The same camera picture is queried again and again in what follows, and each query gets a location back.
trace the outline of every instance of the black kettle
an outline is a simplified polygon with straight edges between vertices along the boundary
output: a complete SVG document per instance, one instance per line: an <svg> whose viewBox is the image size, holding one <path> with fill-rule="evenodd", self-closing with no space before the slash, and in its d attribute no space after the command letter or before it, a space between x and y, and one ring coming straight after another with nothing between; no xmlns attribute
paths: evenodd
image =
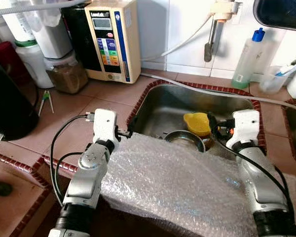
<svg viewBox="0 0 296 237"><path fill-rule="evenodd" d="M0 66L0 141L20 139L37 123L34 107Z"/></svg>

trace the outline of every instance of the mirror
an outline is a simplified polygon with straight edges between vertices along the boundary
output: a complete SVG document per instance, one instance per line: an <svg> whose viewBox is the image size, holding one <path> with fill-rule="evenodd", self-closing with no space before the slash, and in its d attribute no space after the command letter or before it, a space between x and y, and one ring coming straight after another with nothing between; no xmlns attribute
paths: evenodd
<svg viewBox="0 0 296 237"><path fill-rule="evenodd" d="M253 12L262 25L296 30L296 0L255 0Z"/></svg>

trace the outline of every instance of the blue cap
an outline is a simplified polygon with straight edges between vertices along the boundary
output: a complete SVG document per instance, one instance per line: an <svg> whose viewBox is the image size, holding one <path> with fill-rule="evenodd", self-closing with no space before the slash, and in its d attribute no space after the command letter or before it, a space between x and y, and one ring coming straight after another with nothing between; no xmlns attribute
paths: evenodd
<svg viewBox="0 0 296 237"><path fill-rule="evenodd" d="M255 31L255 33L252 36L252 41L254 42L261 42L264 37L265 31L263 31L263 28L260 28L259 30Z"/></svg>

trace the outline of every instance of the metal bowl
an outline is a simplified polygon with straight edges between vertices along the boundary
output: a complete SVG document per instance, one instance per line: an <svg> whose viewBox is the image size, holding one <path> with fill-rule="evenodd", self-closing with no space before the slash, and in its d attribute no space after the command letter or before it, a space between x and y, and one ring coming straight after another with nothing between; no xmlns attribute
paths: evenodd
<svg viewBox="0 0 296 237"><path fill-rule="evenodd" d="M172 131L164 137L164 140L196 151L205 151L205 145L202 139L186 130Z"/></svg>

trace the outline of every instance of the green lid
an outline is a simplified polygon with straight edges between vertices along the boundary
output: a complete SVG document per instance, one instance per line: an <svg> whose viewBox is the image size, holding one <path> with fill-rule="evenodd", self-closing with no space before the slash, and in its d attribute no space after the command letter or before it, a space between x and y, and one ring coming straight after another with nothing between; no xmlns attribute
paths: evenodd
<svg viewBox="0 0 296 237"><path fill-rule="evenodd" d="M18 46L18 47L29 47L29 46L33 46L33 45L36 45L37 44L37 42L36 42L36 40L34 39L34 40L28 40L28 41L23 41L23 42L21 42L21 41L15 41L15 44L16 44L16 46Z"/></svg>

